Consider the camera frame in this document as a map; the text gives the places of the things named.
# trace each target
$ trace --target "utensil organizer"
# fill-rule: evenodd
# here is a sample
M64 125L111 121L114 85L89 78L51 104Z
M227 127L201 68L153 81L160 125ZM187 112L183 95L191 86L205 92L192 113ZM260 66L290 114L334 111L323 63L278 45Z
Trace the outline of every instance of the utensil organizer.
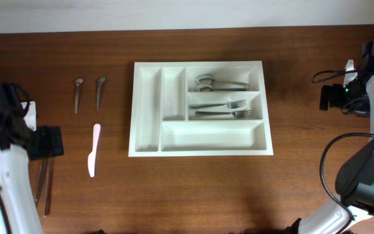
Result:
M246 82L250 88L194 92L195 78L202 74L217 81ZM247 105L238 109L188 108L240 99ZM195 116L195 111L244 109L253 115ZM273 155L262 62L136 62L129 157L207 155Z

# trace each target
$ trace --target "metal spoon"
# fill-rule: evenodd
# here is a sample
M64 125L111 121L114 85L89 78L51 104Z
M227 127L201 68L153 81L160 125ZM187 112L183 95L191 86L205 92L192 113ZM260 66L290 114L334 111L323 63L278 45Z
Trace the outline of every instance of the metal spoon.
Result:
M212 75L210 74L203 74L203 75L198 75L196 78L195 78L195 82L199 85L210 85L212 83L225 83L225 84L233 84L233 85L238 85L238 86L242 86L244 88L247 88L249 89L250 88L250 85L248 83L245 83L245 82L229 82L229 81L217 81L213 78Z
M102 98L102 85L106 81L106 77L101 77L97 80L97 95L96 95L96 110L99 111Z
M81 92L80 85L83 83L83 79L79 78L75 81L75 114L77 114L77 108L79 107L79 94Z
M247 91L247 88L212 88L209 84L199 84L194 88L196 92L213 92L213 91Z

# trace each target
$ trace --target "metal fork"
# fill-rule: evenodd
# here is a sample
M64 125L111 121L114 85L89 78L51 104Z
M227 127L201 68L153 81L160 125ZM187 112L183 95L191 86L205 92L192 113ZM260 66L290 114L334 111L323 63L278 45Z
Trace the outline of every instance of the metal fork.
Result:
M252 115L252 111L251 110L237 110L237 111L232 111L232 112L211 112L211 111L196 111L195 112L195 115L197 117L225 115L225 114L230 114L231 116L235 118L246 118Z
M239 107L243 107L246 104L247 104L246 99L242 99L239 101L230 101L230 102L220 103L220 104L191 104L190 109L197 110L197 109L203 109L203 108L209 108L209 107L220 107L220 106L225 106L230 109L236 109Z

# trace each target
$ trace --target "wooden tabletop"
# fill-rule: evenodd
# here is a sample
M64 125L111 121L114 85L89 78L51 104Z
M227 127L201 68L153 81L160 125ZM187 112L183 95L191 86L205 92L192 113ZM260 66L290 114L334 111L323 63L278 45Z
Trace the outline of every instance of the wooden tabletop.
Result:
M43 218L38 206L44 233L238 233L282 229L312 214L328 200L318 176L324 147L337 135L368 132L369 119L320 111L322 84L311 76L357 61L373 38L374 25L0 34L0 82L24 86L38 125L59 125L63 134L51 214ZM134 62L241 60L263 62L274 156L128 157ZM96 112L100 76L108 80ZM103 132L90 178L94 123ZM333 190L340 166L366 142L332 147L325 173ZM40 163L31 162L33 191ZM374 233L374 218L352 230Z

